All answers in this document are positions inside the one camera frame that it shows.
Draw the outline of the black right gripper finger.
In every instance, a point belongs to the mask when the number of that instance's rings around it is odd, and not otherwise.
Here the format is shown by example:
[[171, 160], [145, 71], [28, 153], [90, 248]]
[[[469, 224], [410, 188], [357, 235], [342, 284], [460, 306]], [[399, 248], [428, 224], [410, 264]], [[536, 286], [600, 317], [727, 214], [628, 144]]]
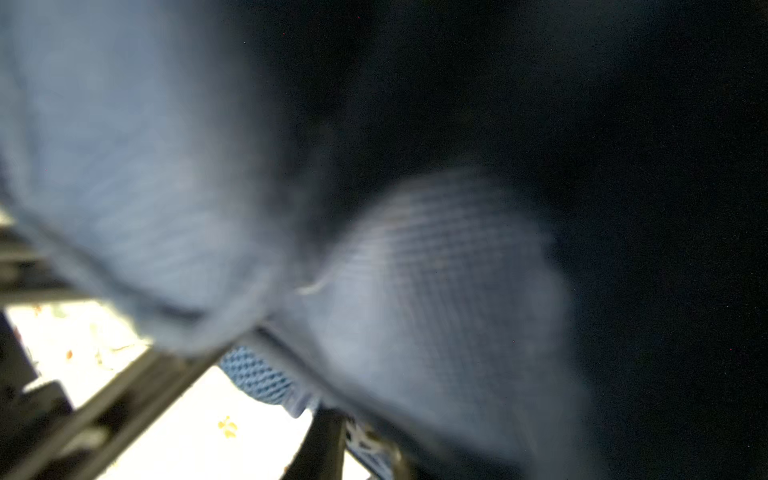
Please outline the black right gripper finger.
[[282, 480], [340, 480], [346, 451], [346, 417], [318, 410]]

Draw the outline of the navy blue student backpack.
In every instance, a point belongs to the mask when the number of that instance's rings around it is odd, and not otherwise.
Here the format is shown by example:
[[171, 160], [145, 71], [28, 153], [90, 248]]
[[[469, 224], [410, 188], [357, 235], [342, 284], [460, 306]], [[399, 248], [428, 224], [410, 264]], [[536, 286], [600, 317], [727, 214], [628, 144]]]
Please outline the navy blue student backpack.
[[767, 474], [763, 1], [5, 1], [1, 204], [443, 478]]

